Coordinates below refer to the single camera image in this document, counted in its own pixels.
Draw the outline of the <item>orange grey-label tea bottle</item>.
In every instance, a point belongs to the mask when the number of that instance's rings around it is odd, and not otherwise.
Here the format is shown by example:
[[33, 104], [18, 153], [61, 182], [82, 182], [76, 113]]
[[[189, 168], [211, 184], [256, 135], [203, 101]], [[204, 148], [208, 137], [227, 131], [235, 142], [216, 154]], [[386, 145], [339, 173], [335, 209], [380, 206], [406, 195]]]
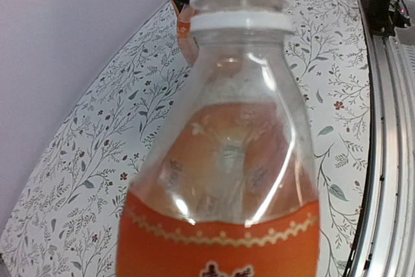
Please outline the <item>orange grey-label tea bottle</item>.
[[177, 19], [178, 46], [189, 66], [193, 67], [198, 57], [198, 44], [190, 35], [191, 18], [197, 11], [190, 5], [185, 4]]

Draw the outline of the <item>slim red-label tea bottle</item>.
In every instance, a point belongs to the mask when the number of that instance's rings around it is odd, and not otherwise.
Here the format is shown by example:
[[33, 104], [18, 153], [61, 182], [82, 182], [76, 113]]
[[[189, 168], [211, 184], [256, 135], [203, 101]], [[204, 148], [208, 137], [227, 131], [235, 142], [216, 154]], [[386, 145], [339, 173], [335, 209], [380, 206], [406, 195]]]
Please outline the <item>slim red-label tea bottle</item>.
[[198, 57], [131, 181], [117, 276], [315, 276], [320, 207], [289, 0], [189, 1]]

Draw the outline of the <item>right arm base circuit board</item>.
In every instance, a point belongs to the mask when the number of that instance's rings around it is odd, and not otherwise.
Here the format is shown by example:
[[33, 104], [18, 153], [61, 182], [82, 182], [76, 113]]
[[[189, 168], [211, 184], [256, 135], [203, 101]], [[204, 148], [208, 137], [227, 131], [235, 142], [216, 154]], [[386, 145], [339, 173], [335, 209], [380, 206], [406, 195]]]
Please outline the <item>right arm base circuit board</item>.
[[409, 10], [404, 0], [396, 0], [394, 11], [395, 27], [402, 29], [411, 27]]

